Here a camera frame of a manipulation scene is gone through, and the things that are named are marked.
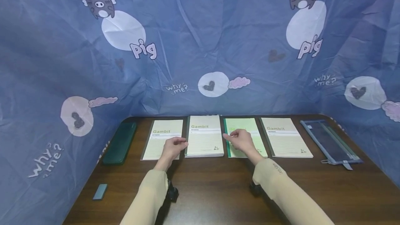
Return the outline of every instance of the blue fabric backdrop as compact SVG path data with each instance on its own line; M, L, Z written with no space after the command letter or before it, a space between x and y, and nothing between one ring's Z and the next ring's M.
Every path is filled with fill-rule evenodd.
M400 0L0 0L0 221L61 224L129 116L325 114L400 185Z

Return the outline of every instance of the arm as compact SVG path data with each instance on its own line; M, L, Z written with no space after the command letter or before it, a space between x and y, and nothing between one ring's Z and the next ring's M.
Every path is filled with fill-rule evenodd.
M120 225L153 225L167 190L167 174L161 170L150 170L140 184L139 191Z
M276 162L264 159L255 149L250 133L235 130L224 138L242 151L256 166L253 181L260 184L294 225L333 225L321 207L292 181Z
M321 207L273 160L267 158L257 163L253 181L261 185L292 224L334 224Z
M144 177L120 225L153 225L156 222L158 210L163 205L168 190L166 171L187 144L186 139L180 137L165 141L160 159L154 169Z

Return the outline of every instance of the sleeve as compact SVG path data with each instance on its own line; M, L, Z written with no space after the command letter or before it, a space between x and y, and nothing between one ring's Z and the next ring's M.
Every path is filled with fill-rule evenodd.
M120 225L154 225L167 190L167 174L160 170L150 170L140 184L139 191Z
M334 225L311 199L273 160L264 159L255 168L253 181L273 200L294 225Z

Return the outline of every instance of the pink cloud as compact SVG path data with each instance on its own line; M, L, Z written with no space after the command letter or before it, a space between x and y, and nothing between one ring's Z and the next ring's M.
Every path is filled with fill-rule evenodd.
M239 89L251 83L250 79L246 77L237 77L234 80L229 81L228 88L230 89Z
M386 115L395 122L400 122L400 102L386 101L382 104Z
M102 106L103 104L114 103L117 100L118 100L117 97L115 97L115 98L96 98L96 99L89 101L89 107L90 108L99 107L99 106Z

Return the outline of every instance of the notebook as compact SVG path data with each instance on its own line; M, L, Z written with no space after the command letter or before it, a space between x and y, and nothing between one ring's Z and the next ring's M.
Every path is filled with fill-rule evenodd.
M219 116L190 116L187 120L189 146L185 157L221 157L224 146Z
M261 118L273 157L313 158L290 118Z
M238 128L247 130L247 132L249 132L251 134L251 137L253 138L253 143L257 151L263 157L268 157L267 151L263 144L263 140L261 139L260 132L258 131L256 120L254 118L225 118L224 125L225 132L228 135ZM229 141L226 141L226 148L227 156L229 158L247 158L247 156L243 152L235 149Z
M182 136L183 120L154 120L140 161L160 159L165 140Z

